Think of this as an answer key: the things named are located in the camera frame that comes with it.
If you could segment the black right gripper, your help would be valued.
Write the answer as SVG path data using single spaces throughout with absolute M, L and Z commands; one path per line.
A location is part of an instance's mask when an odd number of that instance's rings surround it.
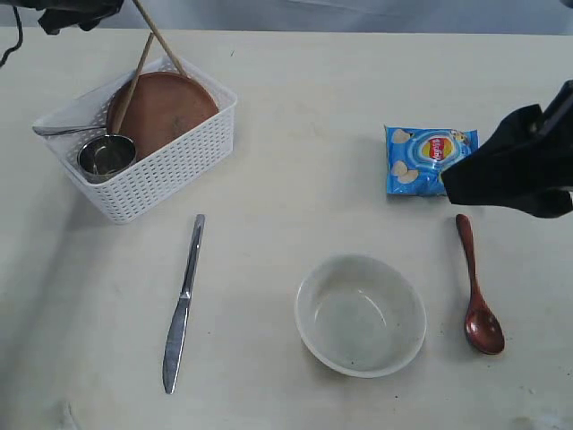
M 572 190 L 572 80 L 543 112 L 530 105 L 507 115 L 475 153 L 444 170 L 442 180 L 454 204 L 563 216 L 564 190 Z

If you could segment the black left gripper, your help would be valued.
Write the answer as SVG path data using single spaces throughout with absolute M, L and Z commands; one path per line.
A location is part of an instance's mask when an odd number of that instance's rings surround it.
M 44 12 L 38 24 L 48 35 L 57 35 L 61 29 L 73 26 L 89 31 L 119 13 L 123 4 L 123 0 L 45 1 L 39 7 Z

